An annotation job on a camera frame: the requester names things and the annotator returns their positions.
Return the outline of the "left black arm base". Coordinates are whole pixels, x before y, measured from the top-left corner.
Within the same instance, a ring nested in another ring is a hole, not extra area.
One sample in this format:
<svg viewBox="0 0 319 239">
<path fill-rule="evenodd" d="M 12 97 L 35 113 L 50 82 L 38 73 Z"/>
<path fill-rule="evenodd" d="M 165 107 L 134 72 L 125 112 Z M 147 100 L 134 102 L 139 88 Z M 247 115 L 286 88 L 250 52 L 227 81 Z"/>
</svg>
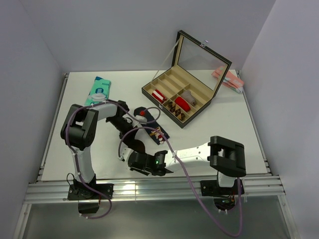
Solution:
<svg viewBox="0 0 319 239">
<path fill-rule="evenodd" d="M 66 181 L 69 184 L 68 201 L 78 202 L 78 212 L 80 216 L 84 216 L 88 219 L 99 219 L 107 215 L 112 208 L 112 196 L 114 184 L 112 183 L 96 183 L 96 176 L 93 177 L 90 183 L 86 184 L 86 187 L 82 182 L 75 179 L 72 173 L 68 173 Z M 101 216 L 93 216 L 97 213 L 102 199 L 108 200 L 110 203 L 109 209 L 105 214 Z"/>
</svg>

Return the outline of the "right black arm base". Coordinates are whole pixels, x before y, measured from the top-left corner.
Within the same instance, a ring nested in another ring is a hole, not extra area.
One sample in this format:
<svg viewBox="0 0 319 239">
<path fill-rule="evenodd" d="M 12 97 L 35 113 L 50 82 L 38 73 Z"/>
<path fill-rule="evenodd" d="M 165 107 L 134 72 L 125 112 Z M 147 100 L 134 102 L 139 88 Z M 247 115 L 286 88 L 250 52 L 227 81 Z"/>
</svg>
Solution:
<svg viewBox="0 0 319 239">
<path fill-rule="evenodd" d="M 238 202 L 235 196 L 244 195 L 245 189 L 241 179 L 235 179 L 231 187 L 221 187 L 218 180 L 201 180 L 200 191 L 203 197 L 213 198 L 216 210 L 230 212 L 236 208 Z"/>
</svg>

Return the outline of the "navy patterned sock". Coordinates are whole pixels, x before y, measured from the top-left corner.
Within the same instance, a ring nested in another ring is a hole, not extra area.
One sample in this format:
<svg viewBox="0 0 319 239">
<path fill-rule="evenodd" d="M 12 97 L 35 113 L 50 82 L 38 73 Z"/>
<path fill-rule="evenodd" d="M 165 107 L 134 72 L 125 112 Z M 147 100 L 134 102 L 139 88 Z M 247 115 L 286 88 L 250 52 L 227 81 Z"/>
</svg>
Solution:
<svg viewBox="0 0 319 239">
<path fill-rule="evenodd" d="M 134 110 L 134 117 L 136 115 L 141 115 L 147 118 L 148 123 L 147 124 L 140 124 L 138 123 L 138 126 L 146 126 L 146 127 L 151 127 L 155 128 L 157 131 L 160 131 L 167 139 L 169 139 L 169 135 L 167 132 L 163 129 L 162 126 L 160 126 L 157 121 L 155 121 L 155 118 L 152 116 L 152 114 L 149 112 L 149 108 L 145 107 L 138 107 Z M 145 131 L 147 134 L 150 136 L 150 138 L 157 144 L 161 145 L 165 142 L 164 138 L 162 135 L 160 135 L 157 131 L 153 129 L 146 128 Z"/>
</svg>

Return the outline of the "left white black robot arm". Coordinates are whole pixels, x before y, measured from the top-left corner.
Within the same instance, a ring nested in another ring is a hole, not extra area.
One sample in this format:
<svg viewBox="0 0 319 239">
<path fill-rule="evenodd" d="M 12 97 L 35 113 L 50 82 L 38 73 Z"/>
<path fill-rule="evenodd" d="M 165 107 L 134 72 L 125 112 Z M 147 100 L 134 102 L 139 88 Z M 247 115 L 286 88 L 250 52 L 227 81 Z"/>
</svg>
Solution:
<svg viewBox="0 0 319 239">
<path fill-rule="evenodd" d="M 96 174 L 90 153 L 97 123 L 100 120 L 110 122 L 119 131 L 119 137 L 122 139 L 127 132 L 135 128 L 132 123 L 124 119 L 128 111 L 126 102 L 113 100 L 86 107 L 73 104 L 69 109 L 60 136 L 73 154 L 75 180 L 83 182 L 79 193 L 86 199 L 95 197 L 97 193 L 97 186 L 91 183 L 96 180 Z"/>
</svg>

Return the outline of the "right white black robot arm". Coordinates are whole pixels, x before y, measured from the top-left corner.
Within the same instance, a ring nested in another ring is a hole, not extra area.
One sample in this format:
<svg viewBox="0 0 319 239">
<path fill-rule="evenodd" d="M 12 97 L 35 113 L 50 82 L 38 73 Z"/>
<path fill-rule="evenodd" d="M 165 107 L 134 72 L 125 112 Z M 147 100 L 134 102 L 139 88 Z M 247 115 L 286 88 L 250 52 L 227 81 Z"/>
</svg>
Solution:
<svg viewBox="0 0 319 239">
<path fill-rule="evenodd" d="M 246 176 L 244 145 L 220 136 L 212 136 L 210 141 L 193 148 L 167 151 L 154 155 L 125 148 L 121 157 L 132 171 L 144 175 L 165 176 L 182 169 L 210 166 L 217 171 L 216 190 L 227 194 L 235 184 L 235 179 Z"/>
</svg>

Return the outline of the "dark brown sock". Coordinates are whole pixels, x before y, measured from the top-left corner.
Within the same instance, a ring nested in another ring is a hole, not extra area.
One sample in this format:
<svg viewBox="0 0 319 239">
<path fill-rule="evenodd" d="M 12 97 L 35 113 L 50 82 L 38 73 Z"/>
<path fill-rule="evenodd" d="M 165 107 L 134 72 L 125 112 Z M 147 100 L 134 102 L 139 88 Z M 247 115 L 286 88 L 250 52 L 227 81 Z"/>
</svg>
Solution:
<svg viewBox="0 0 319 239">
<path fill-rule="evenodd" d="M 130 149 L 139 152 L 139 153 L 145 153 L 146 148 L 142 141 L 135 139 L 137 130 L 130 132 L 126 136 L 122 137 L 123 143 Z"/>
</svg>

